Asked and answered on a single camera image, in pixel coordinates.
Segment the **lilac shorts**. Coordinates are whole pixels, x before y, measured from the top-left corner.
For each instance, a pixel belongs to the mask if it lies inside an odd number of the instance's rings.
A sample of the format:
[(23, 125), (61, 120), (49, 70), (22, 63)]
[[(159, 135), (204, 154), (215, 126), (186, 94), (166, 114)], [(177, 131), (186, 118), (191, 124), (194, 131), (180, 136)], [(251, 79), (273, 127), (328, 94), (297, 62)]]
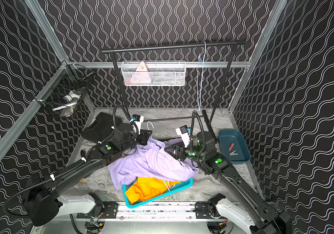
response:
[(114, 187), (120, 190), (123, 185), (130, 185), (139, 177), (180, 182), (195, 177), (200, 172), (196, 163), (192, 164), (189, 159), (176, 160), (165, 152), (166, 147), (182, 142), (181, 139), (167, 142), (149, 139), (146, 146), (137, 145), (134, 154), (108, 165)]

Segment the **orange shorts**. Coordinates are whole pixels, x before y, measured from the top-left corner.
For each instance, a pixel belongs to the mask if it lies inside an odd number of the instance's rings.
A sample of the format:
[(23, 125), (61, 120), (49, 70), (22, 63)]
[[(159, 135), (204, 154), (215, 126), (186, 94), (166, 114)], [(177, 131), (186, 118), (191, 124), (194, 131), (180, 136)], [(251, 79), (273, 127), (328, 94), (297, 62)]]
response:
[(165, 181), (157, 178), (139, 177), (129, 189), (126, 190), (125, 195), (130, 204), (136, 202), (144, 202), (162, 195), (166, 191), (170, 191), (180, 181)]

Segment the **white clothespin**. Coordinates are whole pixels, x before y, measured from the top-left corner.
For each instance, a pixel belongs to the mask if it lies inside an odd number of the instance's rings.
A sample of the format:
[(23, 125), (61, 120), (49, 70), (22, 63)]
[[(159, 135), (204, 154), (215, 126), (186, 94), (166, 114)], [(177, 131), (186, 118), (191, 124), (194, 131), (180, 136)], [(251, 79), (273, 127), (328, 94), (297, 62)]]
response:
[(230, 156), (237, 156), (238, 153), (237, 153), (236, 150), (234, 150), (234, 151), (229, 152), (229, 155), (230, 155)]

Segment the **light blue wire hanger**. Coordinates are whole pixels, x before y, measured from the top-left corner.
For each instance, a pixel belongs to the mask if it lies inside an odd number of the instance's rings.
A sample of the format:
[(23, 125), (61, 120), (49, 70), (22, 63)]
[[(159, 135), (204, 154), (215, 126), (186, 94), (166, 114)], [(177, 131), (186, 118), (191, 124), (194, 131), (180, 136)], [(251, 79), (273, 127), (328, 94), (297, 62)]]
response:
[(196, 68), (197, 72), (197, 108), (198, 111), (201, 111), (202, 107), (202, 89), (203, 89), (203, 79), (204, 79), (204, 69), (205, 69), (205, 60), (207, 53), (207, 43), (204, 42), (204, 47), (202, 50), (202, 54), (198, 55), (198, 65)]

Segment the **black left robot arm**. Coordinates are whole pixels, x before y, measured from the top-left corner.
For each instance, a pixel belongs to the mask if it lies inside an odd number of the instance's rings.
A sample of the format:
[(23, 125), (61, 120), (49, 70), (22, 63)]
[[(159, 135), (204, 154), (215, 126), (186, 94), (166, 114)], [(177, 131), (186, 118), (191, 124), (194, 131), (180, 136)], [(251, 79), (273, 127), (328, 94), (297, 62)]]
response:
[(64, 191), (119, 159), (125, 151), (147, 145), (152, 131), (142, 129), (140, 121), (141, 116), (131, 116), (126, 107), (115, 106), (110, 131), (104, 139), (88, 151), (82, 151), (81, 159), (66, 168), (37, 180), (29, 179), (26, 188), (5, 201), (4, 213), (10, 217), (29, 218), (35, 226), (47, 224), (62, 214), (68, 209), (68, 202), (61, 196)]

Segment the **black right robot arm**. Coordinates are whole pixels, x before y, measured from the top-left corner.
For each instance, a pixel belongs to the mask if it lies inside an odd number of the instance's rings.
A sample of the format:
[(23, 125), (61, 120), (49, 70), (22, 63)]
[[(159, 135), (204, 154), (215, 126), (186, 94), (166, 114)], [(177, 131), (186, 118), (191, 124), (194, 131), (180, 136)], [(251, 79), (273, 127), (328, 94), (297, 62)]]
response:
[(243, 178), (224, 155), (217, 152), (210, 131), (205, 131), (203, 123), (210, 126), (207, 115), (202, 120), (197, 111), (192, 112), (191, 126), (177, 128), (182, 142), (168, 146), (165, 152), (176, 160), (191, 158), (200, 171), (212, 175), (224, 185), (241, 203), (242, 207), (231, 205), (222, 194), (208, 200), (203, 214), (212, 218), (226, 218), (247, 234), (290, 234), (292, 220), (287, 212), (277, 210), (265, 202)]

